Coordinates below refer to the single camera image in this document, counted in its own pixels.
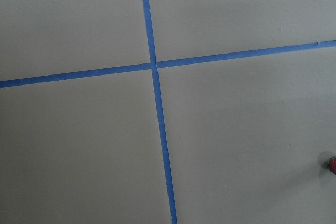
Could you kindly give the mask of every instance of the gray floor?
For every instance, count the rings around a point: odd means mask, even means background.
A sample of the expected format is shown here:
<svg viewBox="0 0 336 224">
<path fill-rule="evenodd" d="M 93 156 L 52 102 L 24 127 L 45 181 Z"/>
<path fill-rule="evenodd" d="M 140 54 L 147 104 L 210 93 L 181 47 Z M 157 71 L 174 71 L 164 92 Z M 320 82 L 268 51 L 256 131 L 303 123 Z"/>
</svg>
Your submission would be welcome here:
<svg viewBox="0 0 336 224">
<path fill-rule="evenodd" d="M 158 61 L 335 40 L 336 0 L 150 0 Z M 148 63 L 142 0 L 0 0 L 0 81 Z M 335 223 L 336 47 L 159 69 L 178 222 Z M 151 70 L 0 89 L 0 223 L 170 223 Z"/>
</svg>

